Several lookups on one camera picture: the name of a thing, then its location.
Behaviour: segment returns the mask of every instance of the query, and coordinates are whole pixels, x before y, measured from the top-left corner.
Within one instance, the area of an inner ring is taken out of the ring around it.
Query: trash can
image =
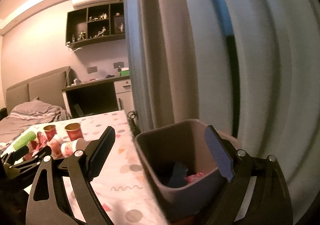
[[[226,181],[204,141],[206,127],[197,119],[189,119],[134,138],[147,179],[170,221],[197,213],[217,195]],[[240,148],[236,138],[218,133],[235,148]],[[180,188],[166,186],[177,161],[188,168],[188,175],[201,172],[204,176]]]

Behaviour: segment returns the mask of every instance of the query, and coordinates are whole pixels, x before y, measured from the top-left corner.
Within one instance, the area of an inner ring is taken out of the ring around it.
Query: headboard
[[[17,83],[6,91],[8,114],[16,106],[36,97],[45,103],[66,108],[61,89],[71,85],[71,67],[63,67]]]

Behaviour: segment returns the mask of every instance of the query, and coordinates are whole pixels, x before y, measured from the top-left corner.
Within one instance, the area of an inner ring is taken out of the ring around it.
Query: metal screw
[[[76,157],[79,157],[79,156],[82,156],[82,155],[83,155],[83,151],[82,150],[75,151],[75,156]]]
[[[242,149],[238,150],[237,153],[238,153],[238,156],[242,156],[242,157],[247,154],[247,153],[246,153],[244,150],[242,150]]]
[[[48,162],[48,161],[50,161],[50,159],[51,159],[51,156],[45,156],[43,161]]]
[[[271,161],[271,162],[275,162],[277,159],[276,159],[276,157],[275,156],[269,156],[269,160]]]

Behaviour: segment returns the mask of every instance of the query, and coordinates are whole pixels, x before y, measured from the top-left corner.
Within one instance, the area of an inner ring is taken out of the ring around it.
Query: curtain
[[[251,156],[275,155],[297,222],[320,190],[319,1],[125,5],[143,130],[199,118],[238,137]]]

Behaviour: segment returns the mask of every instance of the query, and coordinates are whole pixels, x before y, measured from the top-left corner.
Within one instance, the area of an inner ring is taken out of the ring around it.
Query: wall outlet
[[[123,67],[124,67],[124,62],[123,62],[123,61],[120,61],[120,62],[116,62],[116,63],[113,64],[113,67],[114,67],[115,69],[118,69],[119,66],[120,66],[120,68],[123,68]]]
[[[88,74],[94,73],[94,72],[97,72],[97,71],[98,71],[97,66],[87,68],[87,73],[88,73]]]

